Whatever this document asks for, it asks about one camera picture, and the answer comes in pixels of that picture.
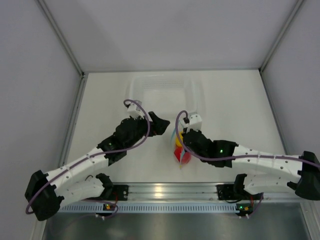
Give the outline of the clear zip top bag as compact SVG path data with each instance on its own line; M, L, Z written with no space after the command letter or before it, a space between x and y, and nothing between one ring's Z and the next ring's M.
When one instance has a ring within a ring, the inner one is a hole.
M176 162L176 164L179 166L179 169L181 170L185 165L187 165L191 161L192 156L189 152L185 151L185 149L179 142L175 129L173 129L172 131L172 134L170 137L170 144L171 144L173 159Z

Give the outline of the red fake apple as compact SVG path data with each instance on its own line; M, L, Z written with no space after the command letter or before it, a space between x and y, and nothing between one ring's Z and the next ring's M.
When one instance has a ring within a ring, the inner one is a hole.
M182 147L176 147L173 154L180 165L186 165L191 160L191 154L189 152L185 152Z

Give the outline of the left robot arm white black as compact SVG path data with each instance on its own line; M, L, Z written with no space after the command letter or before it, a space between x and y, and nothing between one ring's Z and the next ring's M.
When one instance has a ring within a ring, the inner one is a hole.
M112 200L114 184L110 177L98 173L142 145L148 137L165 133L169 120L150 111L145 116L123 119L114 133L92 150L55 170L34 172L25 191L27 215L38 221L53 217L62 207L82 200Z

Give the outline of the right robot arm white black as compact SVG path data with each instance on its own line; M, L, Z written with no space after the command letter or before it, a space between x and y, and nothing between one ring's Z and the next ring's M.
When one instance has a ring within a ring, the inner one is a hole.
M320 199L320 162L316 155L273 155L228 140L211 140L200 131L185 130L184 147L203 163L237 172L233 192L240 199L262 193L294 193Z

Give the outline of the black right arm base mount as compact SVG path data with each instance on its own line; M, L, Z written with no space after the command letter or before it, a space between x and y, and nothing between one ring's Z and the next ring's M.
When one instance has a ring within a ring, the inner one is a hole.
M237 203L244 199L244 197L234 191L233 184L218 184L216 186L218 199L227 203Z

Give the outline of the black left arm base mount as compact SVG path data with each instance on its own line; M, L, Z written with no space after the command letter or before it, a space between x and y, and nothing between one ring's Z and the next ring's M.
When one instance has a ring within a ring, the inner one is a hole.
M129 186L126 184L116 184L107 187L100 195L105 201L127 201L129 195Z

